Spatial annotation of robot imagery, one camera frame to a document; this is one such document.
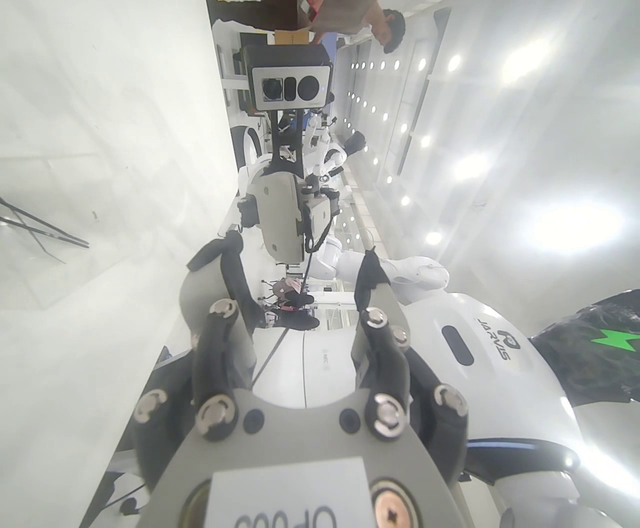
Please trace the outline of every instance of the ceiling light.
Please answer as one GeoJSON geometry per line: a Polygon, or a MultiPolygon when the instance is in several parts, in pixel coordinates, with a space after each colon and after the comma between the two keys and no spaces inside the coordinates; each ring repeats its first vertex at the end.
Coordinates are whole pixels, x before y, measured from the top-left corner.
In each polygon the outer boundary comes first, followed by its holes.
{"type": "Polygon", "coordinates": [[[603,204],[560,204],[541,212],[531,230],[532,242],[543,249],[573,253],[615,238],[620,214],[603,204]]]}
{"type": "Polygon", "coordinates": [[[427,244],[430,244],[431,246],[437,246],[438,244],[440,244],[441,240],[442,240],[442,234],[438,233],[437,231],[432,231],[427,235],[427,238],[426,238],[427,244]]]}
{"type": "Polygon", "coordinates": [[[460,55],[454,55],[453,57],[451,57],[451,60],[449,61],[449,66],[447,67],[449,71],[452,72],[453,70],[457,70],[458,66],[460,66],[461,60],[462,58],[460,57],[460,55]]]}
{"type": "Polygon", "coordinates": [[[469,178],[477,178],[483,172],[489,169],[489,163],[482,154],[472,154],[456,165],[454,172],[456,180],[468,180],[469,178]]]}
{"type": "Polygon", "coordinates": [[[514,51],[509,55],[502,68],[504,82],[512,83],[538,68],[547,53],[548,44],[543,40],[537,40],[514,51]]]}

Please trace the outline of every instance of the ceiling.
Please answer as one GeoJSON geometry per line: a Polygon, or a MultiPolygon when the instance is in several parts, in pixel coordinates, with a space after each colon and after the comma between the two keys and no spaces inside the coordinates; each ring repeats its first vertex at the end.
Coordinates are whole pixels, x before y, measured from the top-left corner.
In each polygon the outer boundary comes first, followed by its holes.
{"type": "Polygon", "coordinates": [[[396,52],[368,41],[335,66],[337,131],[367,137],[349,164],[390,256],[438,259],[530,334],[640,287],[640,3],[421,8],[396,52]]]}
{"type": "Polygon", "coordinates": [[[433,7],[439,2],[440,0],[381,0],[378,1],[378,4],[383,9],[395,9],[403,13],[405,17],[410,17],[433,7]]]}

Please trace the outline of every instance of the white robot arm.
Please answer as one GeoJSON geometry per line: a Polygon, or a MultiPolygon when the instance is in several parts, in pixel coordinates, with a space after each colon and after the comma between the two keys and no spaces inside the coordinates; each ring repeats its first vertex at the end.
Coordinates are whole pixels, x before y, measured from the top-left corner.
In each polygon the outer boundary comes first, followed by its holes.
{"type": "MultiPolygon", "coordinates": [[[[355,284],[363,258],[364,253],[342,251],[340,241],[329,235],[320,250],[311,255],[309,275],[323,280],[339,278],[355,284]]],[[[394,294],[403,304],[416,302],[429,291],[444,289],[449,284],[449,272],[429,257],[380,259],[380,266],[387,274],[394,294]]]]}
{"type": "Polygon", "coordinates": [[[602,512],[577,503],[578,491],[566,473],[525,473],[500,479],[495,487],[509,506],[500,528],[620,528],[602,512]]]}
{"type": "Polygon", "coordinates": [[[260,311],[242,249],[230,232],[188,264],[180,307],[197,344],[171,370],[158,370],[133,415],[141,473],[153,491],[138,526],[288,526],[293,517],[291,525],[307,527],[464,528],[444,478],[460,472],[464,400],[431,377],[424,397],[433,405],[430,444],[442,455],[435,461],[407,427],[410,372],[397,336],[406,319],[375,254],[363,259],[356,285],[356,390],[322,407],[290,409],[252,391],[260,311]]]}
{"type": "Polygon", "coordinates": [[[322,178],[321,182],[326,183],[329,181],[329,172],[336,167],[342,166],[347,159],[347,154],[338,143],[331,141],[328,127],[324,128],[318,135],[317,144],[314,147],[311,146],[311,139],[316,135],[320,124],[320,116],[313,115],[309,118],[303,140],[303,162],[307,175],[315,174],[322,178]],[[325,162],[324,159],[330,150],[336,150],[336,152],[325,162]]]}

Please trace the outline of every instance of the person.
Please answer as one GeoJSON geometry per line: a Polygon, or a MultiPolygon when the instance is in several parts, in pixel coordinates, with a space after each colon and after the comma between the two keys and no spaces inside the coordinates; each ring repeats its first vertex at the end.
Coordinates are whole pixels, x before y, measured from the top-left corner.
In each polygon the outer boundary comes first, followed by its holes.
{"type": "Polygon", "coordinates": [[[217,20],[234,20],[245,26],[267,31],[308,28],[316,34],[315,44],[320,43],[325,33],[355,35],[364,26],[371,26],[371,33],[384,46],[385,53],[391,53],[404,37],[402,13],[391,9],[383,10],[377,0],[308,0],[310,7],[316,12],[312,22],[300,8],[301,2],[302,0],[207,0],[207,9],[212,25],[217,20]]]}

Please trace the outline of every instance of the jarvis logo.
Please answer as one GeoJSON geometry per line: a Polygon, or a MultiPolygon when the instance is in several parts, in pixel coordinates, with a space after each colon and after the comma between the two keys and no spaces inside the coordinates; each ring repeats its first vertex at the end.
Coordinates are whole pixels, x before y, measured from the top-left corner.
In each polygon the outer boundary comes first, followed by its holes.
{"type": "Polygon", "coordinates": [[[506,330],[498,330],[497,332],[494,332],[491,326],[489,326],[489,323],[480,321],[480,319],[476,319],[476,321],[480,323],[485,332],[489,335],[489,338],[491,339],[491,341],[493,341],[493,344],[495,345],[498,354],[500,354],[500,357],[505,361],[510,361],[511,356],[509,356],[505,345],[509,348],[518,350],[520,348],[520,343],[518,343],[516,338],[506,330]]]}
{"type": "Polygon", "coordinates": [[[599,343],[601,345],[612,346],[614,348],[621,348],[622,350],[629,350],[635,352],[636,349],[631,345],[629,341],[634,339],[640,339],[640,335],[629,332],[618,332],[617,330],[600,330],[606,337],[600,339],[591,339],[592,343],[599,343]]]}

